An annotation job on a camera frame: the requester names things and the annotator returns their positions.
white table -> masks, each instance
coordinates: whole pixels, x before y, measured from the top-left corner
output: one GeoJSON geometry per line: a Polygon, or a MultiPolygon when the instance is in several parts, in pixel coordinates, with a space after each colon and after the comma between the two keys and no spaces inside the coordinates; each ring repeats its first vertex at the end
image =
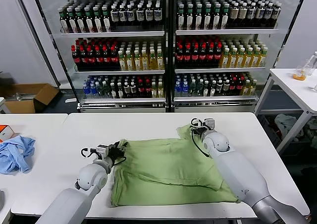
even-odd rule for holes
{"type": "Polygon", "coordinates": [[[293,79],[294,72],[295,69],[270,69],[271,76],[255,107],[255,115],[258,115],[275,82],[303,110],[302,115],[276,148],[279,153],[286,149],[309,119],[317,115],[317,93],[313,90],[317,84],[317,70],[314,71],[312,76],[307,76],[304,81],[293,79]]]}
{"type": "MultiPolygon", "coordinates": [[[[58,139],[56,131],[67,118],[67,114],[0,114],[0,124],[9,125],[15,133],[34,138],[35,151],[30,157],[33,168],[39,164],[39,159],[46,152],[48,140],[58,139]]],[[[0,174],[0,190],[4,191],[4,207],[0,210],[0,224],[8,223],[10,208],[15,198],[24,189],[24,183],[32,174],[15,172],[12,175],[0,174]]]]}
{"type": "MultiPolygon", "coordinates": [[[[176,128],[194,117],[213,117],[216,129],[242,152],[266,178],[277,200],[310,213],[302,195],[253,113],[73,113],[62,126],[59,142],[41,156],[29,187],[11,211],[19,215],[41,215],[59,192],[74,186],[78,171],[92,162],[80,155],[84,147],[111,144],[122,138],[145,140],[178,138],[176,128]]],[[[88,218],[122,219],[218,219],[256,218],[244,203],[210,203],[175,206],[128,206],[113,208],[110,194],[113,174],[93,200],[88,218]]]]}

floor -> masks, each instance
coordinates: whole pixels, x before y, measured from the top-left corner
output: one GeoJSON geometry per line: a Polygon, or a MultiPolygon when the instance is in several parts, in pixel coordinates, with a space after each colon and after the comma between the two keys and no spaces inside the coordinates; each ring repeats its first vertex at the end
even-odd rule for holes
{"type": "MultiPolygon", "coordinates": [[[[65,103],[66,99],[74,98],[74,94],[71,90],[62,90],[46,107],[43,113],[73,113],[77,112],[77,102],[65,103]]],[[[266,112],[274,113],[276,109],[292,109],[296,113],[299,107],[288,97],[282,90],[271,91],[267,98],[263,109],[266,112]]],[[[311,149],[304,149],[296,156],[282,156],[282,160],[285,166],[288,168],[292,175],[296,185],[301,191],[305,201],[307,202],[312,216],[317,216],[317,151],[311,149]]],[[[21,217],[14,216],[10,224],[34,224],[37,221],[37,217],[21,217]]],[[[112,223],[112,224],[147,224],[151,223],[162,223],[160,221],[129,221],[129,220],[85,220],[86,224],[101,224],[101,223],[112,223]]],[[[164,221],[164,224],[212,224],[212,221],[164,221]]],[[[316,220],[311,221],[312,224],[317,224],[316,220]]]]}

white table leg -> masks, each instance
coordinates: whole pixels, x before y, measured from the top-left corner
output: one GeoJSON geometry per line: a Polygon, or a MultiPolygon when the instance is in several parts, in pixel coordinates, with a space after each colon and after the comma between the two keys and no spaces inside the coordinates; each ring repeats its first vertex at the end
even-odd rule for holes
{"type": "Polygon", "coordinates": [[[265,87],[263,89],[261,97],[260,97],[260,99],[259,99],[259,101],[258,101],[258,103],[257,103],[257,105],[256,105],[256,107],[254,109],[255,116],[259,115],[259,113],[261,111],[261,108],[263,106],[263,103],[266,100],[266,98],[268,96],[268,93],[270,92],[273,84],[274,84],[274,80],[272,79],[272,76],[270,75],[270,77],[269,77],[268,81],[266,82],[266,85],[265,85],[265,87]]]}
{"type": "Polygon", "coordinates": [[[294,124],[292,129],[289,130],[285,138],[281,141],[281,143],[276,148],[277,152],[281,154],[289,143],[293,140],[293,138],[300,132],[300,130],[305,126],[308,120],[313,116],[313,113],[309,111],[304,111],[302,115],[299,117],[297,122],[294,124]]]}

orange box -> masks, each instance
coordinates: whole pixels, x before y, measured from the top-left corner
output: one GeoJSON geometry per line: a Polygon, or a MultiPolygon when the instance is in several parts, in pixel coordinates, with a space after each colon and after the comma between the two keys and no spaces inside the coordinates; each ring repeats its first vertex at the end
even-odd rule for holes
{"type": "Polygon", "coordinates": [[[14,135],[9,125],[0,125],[0,142],[10,139],[14,135]]]}

blue cloth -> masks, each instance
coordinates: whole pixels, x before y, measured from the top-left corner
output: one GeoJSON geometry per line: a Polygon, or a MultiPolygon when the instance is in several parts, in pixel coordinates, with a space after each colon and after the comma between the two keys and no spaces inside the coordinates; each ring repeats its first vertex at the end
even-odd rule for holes
{"type": "Polygon", "coordinates": [[[34,154],[34,142],[32,138],[16,136],[0,143],[0,173],[10,173],[16,168],[23,173],[30,170],[24,158],[34,154]]]}

